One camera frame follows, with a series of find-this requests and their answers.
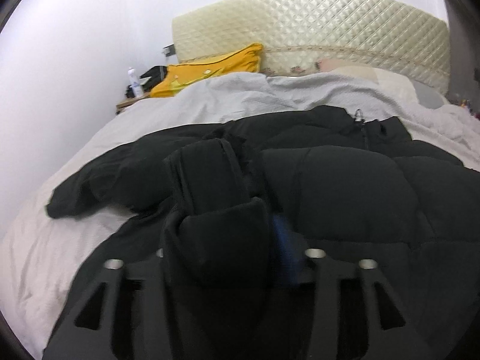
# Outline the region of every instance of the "bed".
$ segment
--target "bed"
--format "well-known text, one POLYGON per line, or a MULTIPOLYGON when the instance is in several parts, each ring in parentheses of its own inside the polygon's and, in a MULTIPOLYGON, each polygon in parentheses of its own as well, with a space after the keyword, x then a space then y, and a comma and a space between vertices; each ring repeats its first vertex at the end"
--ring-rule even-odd
POLYGON ((150 132, 328 104, 366 120, 399 116, 412 138, 480 171, 480 123, 445 100, 447 25, 394 0, 225 0, 173 21, 180 62, 265 48, 261 73, 199 81, 175 97, 144 99, 102 128, 23 204, 0 241, 0 310, 42 357, 71 280, 85 258, 133 213, 109 206, 52 220, 53 189, 84 164, 150 132))

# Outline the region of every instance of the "wall socket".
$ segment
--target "wall socket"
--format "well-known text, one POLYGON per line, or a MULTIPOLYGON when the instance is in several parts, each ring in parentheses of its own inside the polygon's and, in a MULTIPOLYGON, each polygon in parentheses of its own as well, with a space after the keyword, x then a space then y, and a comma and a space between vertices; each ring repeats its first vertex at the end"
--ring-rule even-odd
POLYGON ((177 52, 175 51, 175 45, 173 44, 164 47, 162 52, 165 56, 174 56, 175 54, 177 54, 177 52))

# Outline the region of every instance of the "cream headboard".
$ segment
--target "cream headboard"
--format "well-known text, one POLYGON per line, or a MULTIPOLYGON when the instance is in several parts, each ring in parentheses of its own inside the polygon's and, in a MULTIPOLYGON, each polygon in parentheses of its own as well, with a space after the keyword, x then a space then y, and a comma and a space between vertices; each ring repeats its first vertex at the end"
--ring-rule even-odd
POLYGON ((311 74, 319 59, 347 59, 448 90, 446 23, 395 0, 224 0, 172 27, 182 63, 260 42, 267 73, 311 74))

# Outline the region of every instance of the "nightstand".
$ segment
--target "nightstand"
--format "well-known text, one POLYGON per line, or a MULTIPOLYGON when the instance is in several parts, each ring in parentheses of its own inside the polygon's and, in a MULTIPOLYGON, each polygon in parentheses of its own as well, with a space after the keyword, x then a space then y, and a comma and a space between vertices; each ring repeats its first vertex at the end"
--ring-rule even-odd
POLYGON ((145 92, 143 97, 136 98, 133 97, 131 99, 124 99, 120 103, 117 104, 117 115, 123 112, 127 107, 130 107, 132 104, 135 104, 137 101, 143 100, 150 97, 150 92, 145 92))

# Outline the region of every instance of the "jacket zipper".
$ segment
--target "jacket zipper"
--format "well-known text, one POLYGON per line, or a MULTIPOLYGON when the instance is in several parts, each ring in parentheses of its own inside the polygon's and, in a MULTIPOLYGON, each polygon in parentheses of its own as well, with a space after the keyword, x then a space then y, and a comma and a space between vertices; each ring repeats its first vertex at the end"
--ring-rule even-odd
POLYGON ((370 150, 370 144, 368 142, 368 135, 367 135, 367 130, 365 128, 365 118, 363 117, 363 112, 361 109, 358 109, 355 111, 355 123, 361 123, 360 125, 360 130, 361 134, 363 135, 363 145, 365 147, 365 150, 370 150))

